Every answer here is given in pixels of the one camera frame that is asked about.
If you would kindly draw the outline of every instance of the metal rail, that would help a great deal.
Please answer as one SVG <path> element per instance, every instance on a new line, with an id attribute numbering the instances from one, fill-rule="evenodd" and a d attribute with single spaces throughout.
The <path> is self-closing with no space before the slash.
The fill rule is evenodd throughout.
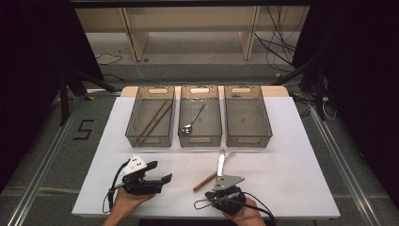
<path id="1" fill-rule="evenodd" d="M 65 139 L 65 136 L 71 126 L 71 121 L 75 115 L 77 108 L 80 104 L 83 103 L 83 97 L 76 98 L 72 103 L 72 113 L 71 116 L 66 120 L 65 124 L 59 127 L 58 132 L 56 133 L 56 137 L 53 139 L 52 144 L 50 145 L 46 155 L 40 163 L 38 170 L 35 173 L 31 183 L 27 187 L 24 195 L 20 199 L 18 205 L 13 211 L 9 221 L 8 226 L 14 225 L 22 225 L 24 223 L 24 219 L 26 218 L 30 207 L 33 204 L 33 201 L 36 199 L 36 196 L 40 190 L 46 175 L 53 165 L 54 160 L 56 159 L 56 155 Z"/>
<path id="2" fill-rule="evenodd" d="M 346 187 L 363 217 L 364 223 L 367 226 L 381 225 L 373 206 L 362 190 L 349 164 L 346 162 L 345 157 L 343 156 L 340 147 L 338 147 L 338 144 L 335 142 L 333 135 L 329 131 L 326 122 L 320 120 L 314 107 L 311 108 L 311 116 L 316 123 L 329 152 L 331 153 L 331 157 L 334 159 L 334 162 L 343 177 Z"/>

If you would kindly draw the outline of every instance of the brown stick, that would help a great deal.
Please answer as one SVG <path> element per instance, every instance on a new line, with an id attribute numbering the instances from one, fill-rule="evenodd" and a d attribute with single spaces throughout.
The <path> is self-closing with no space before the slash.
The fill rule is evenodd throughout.
<path id="1" fill-rule="evenodd" d="M 165 112 L 161 115 L 161 117 L 159 117 L 158 120 L 155 121 L 155 124 L 153 125 L 153 127 L 148 131 L 147 135 L 144 136 L 148 136 L 152 130 L 156 127 L 156 125 L 159 123 L 160 120 L 162 120 L 162 118 L 164 118 L 164 116 L 167 114 L 167 112 L 169 111 L 169 109 L 173 106 L 173 103 L 170 104 L 170 106 L 168 106 L 167 110 L 165 110 Z"/>
<path id="2" fill-rule="evenodd" d="M 216 177 L 217 175 L 217 171 L 215 171 L 214 173 L 212 173 L 212 175 L 210 175 L 208 178 L 206 178 L 204 181 L 202 181 L 201 183 L 199 183 L 197 186 L 195 186 L 193 188 L 193 191 L 197 191 L 198 189 L 200 189 L 201 187 L 203 187 L 206 183 L 210 182 L 214 177 Z"/>
<path id="3" fill-rule="evenodd" d="M 155 115 L 153 115 L 152 119 L 148 122 L 148 124 L 146 125 L 146 127 L 143 129 L 143 131 L 141 132 L 141 136 L 144 135 L 144 133 L 146 132 L 146 130 L 149 128 L 149 126 L 152 124 L 153 120 L 155 119 L 155 117 L 159 114 L 159 112 L 162 110 L 162 107 L 164 107 L 164 105 L 167 103 L 167 101 L 164 101 L 164 103 L 159 107 L 159 109 L 156 111 Z"/>

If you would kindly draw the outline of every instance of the white tabletop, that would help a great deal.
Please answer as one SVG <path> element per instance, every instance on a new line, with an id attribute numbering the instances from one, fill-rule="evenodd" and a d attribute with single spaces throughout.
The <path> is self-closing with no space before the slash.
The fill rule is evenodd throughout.
<path id="1" fill-rule="evenodd" d="M 215 179 L 197 192 L 193 191 L 194 186 L 216 171 L 220 147 L 180 147 L 177 136 L 177 96 L 172 147 L 133 148 L 125 136 L 125 131 L 134 102 L 134 97 L 117 98 L 72 213 L 82 217 L 105 215 L 104 197 L 118 168 L 133 153 L 138 153 L 146 162 L 158 161 L 158 167 L 148 171 L 146 179 L 160 179 L 170 173 L 173 173 L 173 176 L 171 182 L 164 185 L 162 193 L 139 206 L 133 217 L 224 218 L 222 213 L 213 207 L 201 210 L 194 208 L 194 202 L 203 200 L 205 192 L 211 191 Z M 266 204 L 276 218 L 339 217 L 340 213 L 293 99 L 267 97 L 264 98 L 264 102 L 273 131 L 267 147 L 228 148 L 225 146 L 226 138 L 223 135 L 221 145 L 226 154 L 238 152 L 226 161 L 224 174 L 245 177 L 245 181 L 237 186 Z M 220 103 L 221 118 L 224 119 L 222 97 Z"/>

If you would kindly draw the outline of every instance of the spoon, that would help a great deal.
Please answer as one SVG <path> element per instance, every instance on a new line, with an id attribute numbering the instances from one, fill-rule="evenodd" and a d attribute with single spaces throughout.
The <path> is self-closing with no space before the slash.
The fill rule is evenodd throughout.
<path id="1" fill-rule="evenodd" d="M 202 111 L 202 109 L 205 107 L 205 104 L 202 105 L 202 107 L 199 109 L 199 112 L 197 113 L 197 115 L 194 117 L 194 119 L 187 125 L 185 125 L 182 128 L 182 132 L 185 134 L 189 134 L 191 132 L 191 130 L 193 129 L 193 125 L 192 123 L 197 119 L 197 117 L 199 116 L 200 112 Z"/>

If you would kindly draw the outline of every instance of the human hand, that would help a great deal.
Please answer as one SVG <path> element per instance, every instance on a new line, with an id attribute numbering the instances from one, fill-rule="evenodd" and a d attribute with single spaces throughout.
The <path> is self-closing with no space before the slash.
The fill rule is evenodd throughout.
<path id="1" fill-rule="evenodd" d="M 111 209 L 111 214 L 106 219 L 104 226 L 119 225 L 128 218 L 137 207 L 152 199 L 155 194 L 135 196 L 129 194 L 122 187 L 118 188 L 117 198 Z"/>
<path id="2" fill-rule="evenodd" d="M 257 206 L 256 202 L 251 198 L 247 197 L 246 204 Z M 266 226 L 264 223 L 261 213 L 258 210 L 243 207 L 243 209 L 237 214 L 230 216 L 223 212 L 223 215 L 232 220 L 237 226 Z"/>

